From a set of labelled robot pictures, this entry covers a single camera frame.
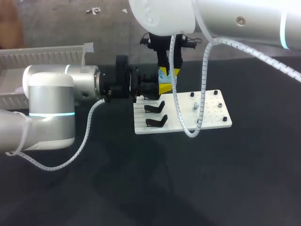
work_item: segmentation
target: concrete floor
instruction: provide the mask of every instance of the concrete floor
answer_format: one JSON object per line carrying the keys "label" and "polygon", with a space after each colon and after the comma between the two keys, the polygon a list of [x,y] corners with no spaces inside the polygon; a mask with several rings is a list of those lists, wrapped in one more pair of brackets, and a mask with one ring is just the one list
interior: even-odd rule
{"label": "concrete floor", "polygon": [[[94,53],[87,53],[86,64],[114,64],[115,56],[125,54],[130,63],[154,63],[154,51],[140,45],[146,30],[131,12],[128,0],[16,0],[20,18],[24,24],[24,35],[29,47],[82,45],[93,42]],[[86,10],[99,6],[96,16]],[[200,60],[207,41],[201,33],[189,35],[200,37],[202,44],[196,50],[183,49],[184,61]],[[263,45],[251,45],[269,56],[298,56],[300,52]],[[249,57],[228,46],[214,48],[211,59]]]}

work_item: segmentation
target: black tabletop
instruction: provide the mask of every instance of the black tabletop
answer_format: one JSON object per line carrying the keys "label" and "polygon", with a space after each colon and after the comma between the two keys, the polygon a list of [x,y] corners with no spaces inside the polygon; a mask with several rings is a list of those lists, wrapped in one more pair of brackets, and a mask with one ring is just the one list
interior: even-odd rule
{"label": "black tabletop", "polygon": [[[301,58],[280,60],[301,71]],[[183,64],[178,92],[200,90],[200,65]],[[61,171],[0,155],[0,225],[301,225],[301,84],[239,59],[210,62],[207,89],[222,91],[231,128],[136,135],[130,100],[114,100],[96,109],[85,149]],[[76,109],[74,145],[29,155],[48,166],[69,159],[89,108]]]}

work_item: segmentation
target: white spiral cable wrap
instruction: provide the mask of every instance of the white spiral cable wrap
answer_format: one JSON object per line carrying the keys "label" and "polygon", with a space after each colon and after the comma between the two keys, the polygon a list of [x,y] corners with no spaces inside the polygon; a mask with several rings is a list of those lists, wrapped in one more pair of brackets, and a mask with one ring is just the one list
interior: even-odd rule
{"label": "white spiral cable wrap", "polygon": [[265,55],[264,53],[259,52],[259,51],[255,50],[254,48],[251,48],[238,41],[234,41],[234,40],[227,39],[227,38],[221,38],[221,37],[215,38],[215,39],[213,39],[213,42],[210,42],[205,49],[204,58],[203,58],[203,66],[202,66],[201,103],[200,103],[200,110],[199,110],[199,118],[198,118],[198,124],[197,124],[196,130],[193,133],[191,133],[186,128],[185,123],[183,121],[183,117],[182,117],[180,106],[179,106],[178,96],[177,96],[176,84],[175,84],[175,79],[174,79],[175,35],[173,35],[171,38],[171,42],[170,42],[169,64],[170,64],[170,73],[171,73],[171,77],[172,77],[174,104],[175,104],[175,108],[176,108],[176,111],[178,114],[178,119],[181,123],[181,126],[182,126],[184,132],[186,133],[186,135],[191,138],[194,138],[199,134],[201,127],[202,127],[202,123],[203,123],[204,108],[205,108],[205,95],[206,95],[207,69],[208,69],[208,60],[209,60],[210,51],[212,49],[212,46],[214,46],[216,44],[221,44],[221,43],[226,44],[228,46],[232,46],[245,53],[248,53],[248,54],[260,59],[261,61],[271,65],[272,67],[282,71],[283,73],[296,79],[297,81],[301,82],[301,74],[299,72],[297,72],[293,68]]}
{"label": "white spiral cable wrap", "polygon": [[87,142],[87,139],[88,139],[88,136],[89,136],[89,132],[90,132],[90,126],[91,126],[91,119],[92,119],[92,114],[94,112],[94,110],[101,104],[104,103],[104,100],[101,99],[99,101],[97,101],[93,106],[92,108],[90,109],[89,111],[89,114],[88,114],[88,120],[87,120],[87,128],[86,128],[86,133],[85,133],[85,137],[84,137],[84,140],[83,142],[81,143],[81,146],[79,147],[78,151],[72,156],[72,158],[70,158],[67,162],[59,165],[59,166],[56,166],[56,167],[47,167],[47,166],[44,166],[42,165],[41,163],[37,162],[36,160],[34,160],[32,157],[24,154],[23,152],[19,152],[18,155],[25,158],[26,160],[30,161],[32,164],[34,164],[36,167],[39,167],[40,169],[42,170],[45,170],[45,171],[55,171],[55,170],[60,170],[66,166],[68,166],[71,162],[73,162],[76,157],[80,154],[80,152],[83,150],[86,142]]}

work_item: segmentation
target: black clip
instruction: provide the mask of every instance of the black clip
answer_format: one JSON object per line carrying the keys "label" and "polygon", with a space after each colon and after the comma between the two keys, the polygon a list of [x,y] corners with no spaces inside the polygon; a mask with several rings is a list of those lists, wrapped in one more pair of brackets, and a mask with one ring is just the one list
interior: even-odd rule
{"label": "black clip", "polygon": [[163,110],[164,106],[165,106],[165,101],[162,101],[160,103],[159,107],[154,107],[154,106],[151,106],[151,105],[144,105],[145,113],[146,112],[161,113],[161,111]]}
{"label": "black clip", "polygon": [[168,117],[167,114],[163,116],[161,121],[153,120],[153,119],[146,119],[145,123],[147,127],[153,126],[153,127],[163,127],[167,121]]}

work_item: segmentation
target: white crate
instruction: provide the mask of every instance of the white crate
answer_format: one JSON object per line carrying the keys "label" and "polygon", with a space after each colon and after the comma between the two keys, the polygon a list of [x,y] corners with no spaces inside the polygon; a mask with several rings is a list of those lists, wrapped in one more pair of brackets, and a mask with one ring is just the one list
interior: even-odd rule
{"label": "white crate", "polygon": [[[183,120],[187,129],[194,131],[197,127],[197,121],[199,116],[199,108],[193,109],[195,102],[200,103],[201,92],[194,92],[194,97],[190,96],[191,92],[178,93],[178,99],[180,104],[180,110]],[[144,105],[151,105],[158,107],[161,101],[165,101],[165,106],[161,113],[146,113]],[[162,128],[147,127],[145,120],[154,119],[160,121],[162,117],[167,114],[168,119]],[[183,131],[179,122],[177,111],[174,105],[173,94],[163,94],[160,100],[144,100],[144,97],[137,97],[137,103],[134,104],[134,123],[136,134],[150,134],[150,133],[170,133]],[[226,107],[225,101],[222,97],[222,93],[218,90],[218,94],[214,94],[214,90],[206,91],[205,97],[205,110],[204,118],[201,129],[218,129],[227,128],[232,126],[232,121]]]}
{"label": "white crate", "polygon": [[0,50],[0,109],[26,109],[22,77],[29,65],[85,65],[84,46]]}

